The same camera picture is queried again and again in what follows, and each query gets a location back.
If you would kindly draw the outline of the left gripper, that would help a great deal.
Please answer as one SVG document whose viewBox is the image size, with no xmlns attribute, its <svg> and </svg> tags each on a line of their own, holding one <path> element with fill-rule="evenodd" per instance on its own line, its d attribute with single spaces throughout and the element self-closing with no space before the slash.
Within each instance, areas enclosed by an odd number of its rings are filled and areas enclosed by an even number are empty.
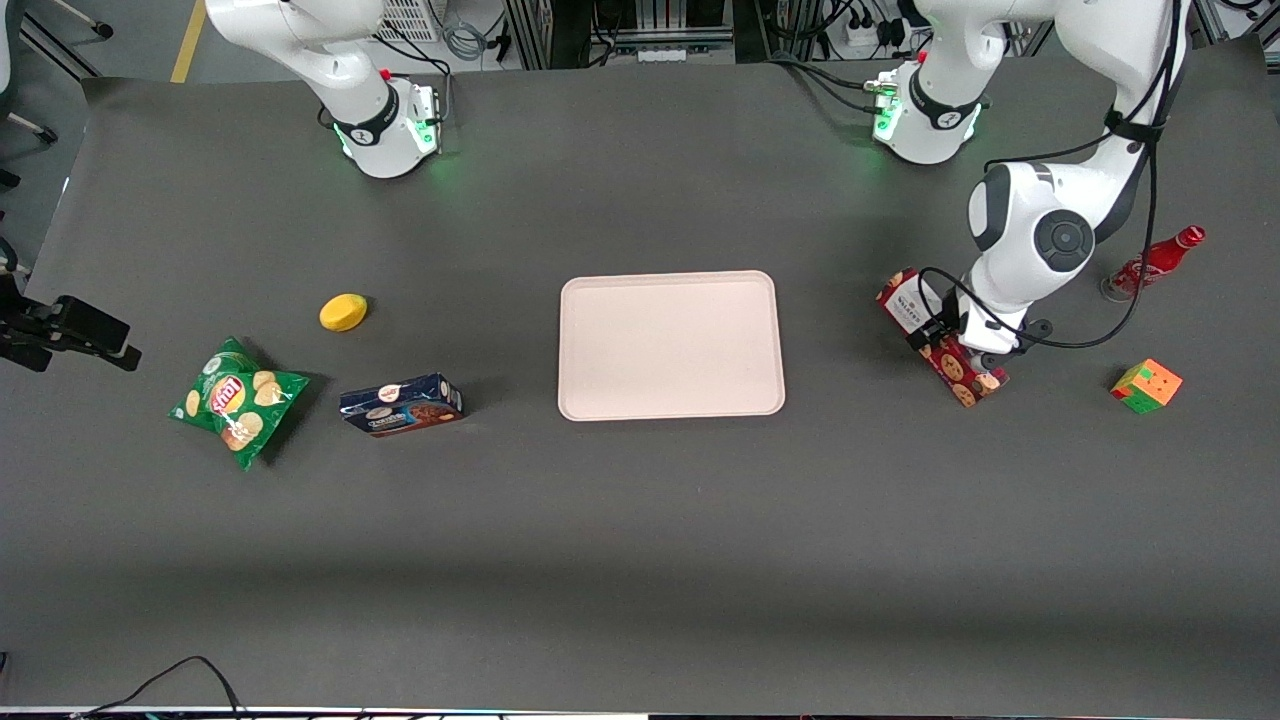
<svg viewBox="0 0 1280 720">
<path fill-rule="evenodd" d="M 957 338 L 975 352 L 1020 354 L 1028 345 L 1047 340 L 1053 333 L 1050 320 L 1029 319 L 1027 313 L 1027 309 L 988 313 L 978 305 L 963 305 L 959 319 L 955 315 L 927 318 L 923 325 L 906 333 L 905 340 L 913 351 L 925 346 L 942 348 Z"/>
</svg>

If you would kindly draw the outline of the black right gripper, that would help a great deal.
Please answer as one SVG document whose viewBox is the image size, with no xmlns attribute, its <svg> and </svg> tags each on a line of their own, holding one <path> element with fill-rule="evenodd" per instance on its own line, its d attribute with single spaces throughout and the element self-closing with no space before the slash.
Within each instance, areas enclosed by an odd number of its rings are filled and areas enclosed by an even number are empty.
<svg viewBox="0 0 1280 720">
<path fill-rule="evenodd" d="M 37 373 L 47 370 L 52 354 L 61 350 L 60 342 L 134 372 L 142 354 L 127 345 L 129 331 L 124 322 L 73 296 L 59 296 L 54 304 L 1 301 L 3 359 Z"/>
</svg>

